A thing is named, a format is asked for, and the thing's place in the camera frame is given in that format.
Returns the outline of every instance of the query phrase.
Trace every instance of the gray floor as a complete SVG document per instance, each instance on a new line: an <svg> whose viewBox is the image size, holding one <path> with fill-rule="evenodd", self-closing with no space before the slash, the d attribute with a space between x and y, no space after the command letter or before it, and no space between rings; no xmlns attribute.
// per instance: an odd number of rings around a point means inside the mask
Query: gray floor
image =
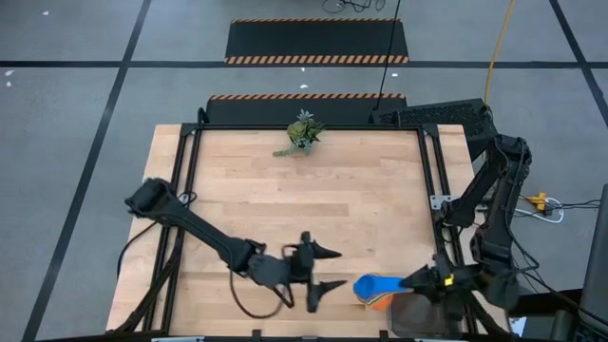
<svg viewBox="0 0 608 342"><path fill-rule="evenodd" d="M340 17L391 17L396 1ZM412 61L488 61L508 1L404 0ZM603 0L560 1L588 61L608 61ZM0 61L121 61L142 0L0 0ZM136 61L220 61L230 20L328 17L321 0L152 0ZM576 62L548 1L516 4L500 61ZM14 70L10 76L5 72ZM0 67L0 332L21 340L105 110L117 68ZM594 69L608 91L608 69ZM408 103L483 97L484 68L392 68ZM216 93L373 92L381 68L131 68L104 139L38 338L101 333L155 124L182 123ZM597 199L608 181L608 131L579 68L497 69L490 105L502 133L533 152L523 192ZM582 285L593 211L513 229L557 289Z"/></svg>

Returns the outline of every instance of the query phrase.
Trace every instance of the wooden tabletop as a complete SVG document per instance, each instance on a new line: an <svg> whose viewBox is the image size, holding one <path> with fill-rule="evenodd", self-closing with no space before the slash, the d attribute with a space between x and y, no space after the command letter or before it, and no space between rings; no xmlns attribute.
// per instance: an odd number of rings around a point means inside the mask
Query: wooden tabletop
<svg viewBox="0 0 608 342"><path fill-rule="evenodd" d="M157 126L146 178L171 178L179 132L179 125ZM349 283L324 296L317 313L306 312L305 289L294 285L295 308L254 320L235 304L217 253L186 234L171 334L235 336L262 329L265 336L377 337L387 328L386 313L362 305L352 283L365 273L406 276L431 262L435 242L416 132L326 131L320 138L310 156L275 158L272 152L289 144L284 131L203 131L194 181L198 198L191 210L227 235L265 242L274 256L280 256L281 245L297 243L302 231L310 231L321 245L343 254L319 260L316 279ZM463 129L440 126L440 139L452 195L460 195L473 178ZM427 147L441 193L430 141ZM148 224L134 219L130 238ZM473 231L461 234L467 262L472 262L467 246ZM109 329L127 318L148 289L159 234L160 228L149 232L127 251ZM235 282L251 312L266 314L275 307L278 299L269 290L238 276ZM157 313L163 301L161 294ZM507 326L502 310L484 305ZM159 327L160 315L156 318Z"/></svg>

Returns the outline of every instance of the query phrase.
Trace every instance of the potted plant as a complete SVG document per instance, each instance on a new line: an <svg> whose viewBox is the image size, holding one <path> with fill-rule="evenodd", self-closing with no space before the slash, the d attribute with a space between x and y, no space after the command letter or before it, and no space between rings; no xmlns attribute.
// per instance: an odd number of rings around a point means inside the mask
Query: potted plant
<svg viewBox="0 0 608 342"><path fill-rule="evenodd" d="M311 153L313 142L320 142L316 136L325 130L325 125L313 120L313 115L308 110L300 109L297 121L287 126L287 135L292 141L292 145L287 149L273 152L273 156L289 156L298 148L304 148L307 155Z"/></svg>

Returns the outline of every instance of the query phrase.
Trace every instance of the white cable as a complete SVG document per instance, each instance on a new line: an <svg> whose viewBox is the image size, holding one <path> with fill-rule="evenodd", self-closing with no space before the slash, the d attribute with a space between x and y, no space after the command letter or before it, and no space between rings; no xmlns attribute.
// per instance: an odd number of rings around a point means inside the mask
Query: white cable
<svg viewBox="0 0 608 342"><path fill-rule="evenodd" d="M534 214L534 213L530 213L529 211L525 211L523 209L517 209L517 208L515 209L515 211L518 212L518 213L527 214L527 215L529 215L529 216L531 216L531 217L533 217L535 219L540 219L540 220L543 220L545 222L555 223L555 224L561 223L563 221L563 215L564 215L563 209L561 208L561 203L557 199L554 199L554 198L547 198L545 200L545 202L547 204L549 204L550 201L555 202L557 204L557 207L560 208L560 210L558 212L558 214L560 214L560 218L558 218L558 219L544 218L544 217L542 217L540 215L537 215L537 214Z"/></svg>

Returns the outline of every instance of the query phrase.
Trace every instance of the orange and black striped tape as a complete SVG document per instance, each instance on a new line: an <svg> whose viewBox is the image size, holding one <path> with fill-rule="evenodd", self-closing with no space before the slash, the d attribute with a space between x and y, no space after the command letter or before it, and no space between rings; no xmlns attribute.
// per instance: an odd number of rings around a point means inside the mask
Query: orange and black striped tape
<svg viewBox="0 0 608 342"><path fill-rule="evenodd" d="M231 23L278 23L278 22L336 22L336 21L372 21L372 22L387 22L392 21L392 18L281 18L281 19L235 19Z"/></svg>
<svg viewBox="0 0 608 342"><path fill-rule="evenodd" d="M213 95L209 101L226 100L283 100L283 99L377 99L378 93L322 93L322 94L246 94ZM400 93L383 93L383 99L405 99Z"/></svg>
<svg viewBox="0 0 608 342"><path fill-rule="evenodd" d="M224 59L224 63L230 65L384 64L386 61L386 55L232 56ZM408 56L389 56L389 63L407 63L408 61Z"/></svg>

